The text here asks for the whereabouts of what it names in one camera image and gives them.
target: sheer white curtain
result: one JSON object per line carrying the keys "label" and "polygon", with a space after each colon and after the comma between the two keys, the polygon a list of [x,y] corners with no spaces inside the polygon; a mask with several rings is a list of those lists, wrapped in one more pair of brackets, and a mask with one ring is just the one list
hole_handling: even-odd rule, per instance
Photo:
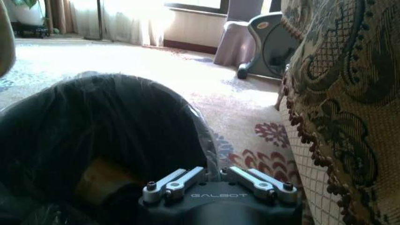
{"label": "sheer white curtain", "polygon": [[[99,35],[97,0],[70,0],[75,32]],[[165,0],[103,0],[103,33],[107,38],[135,45],[163,45],[173,14]]]}

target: yellow object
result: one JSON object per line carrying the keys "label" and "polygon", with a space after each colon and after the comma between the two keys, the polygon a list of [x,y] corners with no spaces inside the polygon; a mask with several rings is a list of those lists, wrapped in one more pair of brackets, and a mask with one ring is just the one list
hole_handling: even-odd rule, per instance
{"label": "yellow object", "polygon": [[75,194],[85,202],[102,205],[107,197],[129,184],[145,186],[126,168],[98,158],[81,178]]}

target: plant stand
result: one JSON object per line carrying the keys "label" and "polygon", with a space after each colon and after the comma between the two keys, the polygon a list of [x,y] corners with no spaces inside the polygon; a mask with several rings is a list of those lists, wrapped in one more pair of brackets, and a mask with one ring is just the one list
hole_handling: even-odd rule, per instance
{"label": "plant stand", "polygon": [[45,38],[51,36],[50,29],[46,26],[34,26],[22,23],[14,23],[13,29],[23,38]]}
{"label": "plant stand", "polygon": [[102,3],[98,0],[98,21],[99,21],[99,37],[85,37],[86,40],[102,41],[103,40],[103,22],[102,22]]}

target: wall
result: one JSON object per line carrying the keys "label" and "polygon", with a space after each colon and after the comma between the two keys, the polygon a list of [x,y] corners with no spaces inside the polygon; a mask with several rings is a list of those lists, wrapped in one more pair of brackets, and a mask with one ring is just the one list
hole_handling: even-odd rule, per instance
{"label": "wall", "polygon": [[213,14],[175,12],[175,19],[165,32],[165,39],[219,47],[227,18]]}

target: curtain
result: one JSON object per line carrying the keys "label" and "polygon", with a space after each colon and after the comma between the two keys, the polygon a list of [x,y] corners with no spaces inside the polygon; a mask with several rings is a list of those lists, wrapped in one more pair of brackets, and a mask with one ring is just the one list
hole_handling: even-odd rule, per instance
{"label": "curtain", "polygon": [[[97,0],[70,0],[74,31],[99,36]],[[173,14],[165,0],[103,0],[103,33],[106,38],[135,45],[163,45],[165,29]]]}
{"label": "curtain", "polygon": [[46,0],[46,14],[51,33],[54,28],[58,28],[62,34],[74,32],[70,0]]}

